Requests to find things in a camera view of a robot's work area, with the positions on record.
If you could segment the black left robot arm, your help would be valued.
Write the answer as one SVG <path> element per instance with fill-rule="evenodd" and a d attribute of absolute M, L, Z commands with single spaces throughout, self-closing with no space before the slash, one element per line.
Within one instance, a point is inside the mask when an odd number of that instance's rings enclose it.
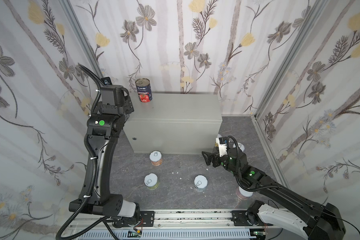
<path fill-rule="evenodd" d="M 70 202 L 70 212 L 104 217 L 139 219 L 138 204 L 110 192 L 114 151 L 127 115 L 134 111 L 129 91 L 120 85 L 100 88 L 101 102 L 87 121 L 85 147 L 89 152 L 83 188 L 77 200 Z"/>

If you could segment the dark blue tomato can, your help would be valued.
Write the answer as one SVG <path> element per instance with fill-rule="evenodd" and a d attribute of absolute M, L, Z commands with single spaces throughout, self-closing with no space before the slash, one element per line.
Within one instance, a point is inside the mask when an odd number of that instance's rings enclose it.
<path fill-rule="evenodd" d="M 135 81 L 137 93 L 142 103 L 148 103 L 152 101 L 152 90 L 150 80 L 146 78 L 140 78 Z"/>

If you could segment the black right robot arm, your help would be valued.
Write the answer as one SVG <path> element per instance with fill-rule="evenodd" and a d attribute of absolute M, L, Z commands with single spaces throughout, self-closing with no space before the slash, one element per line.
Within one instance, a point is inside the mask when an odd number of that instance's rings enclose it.
<path fill-rule="evenodd" d="M 206 164 L 223 167 L 233 174 L 239 187 L 247 192 L 258 192 L 287 210 L 274 209 L 262 201 L 253 202 L 245 213 L 246 222 L 252 226 L 273 225 L 286 229 L 306 240 L 341 240 L 346 227 L 340 211 L 334 205 L 311 201 L 280 185 L 265 172 L 248 164 L 242 151 L 202 152 Z"/>

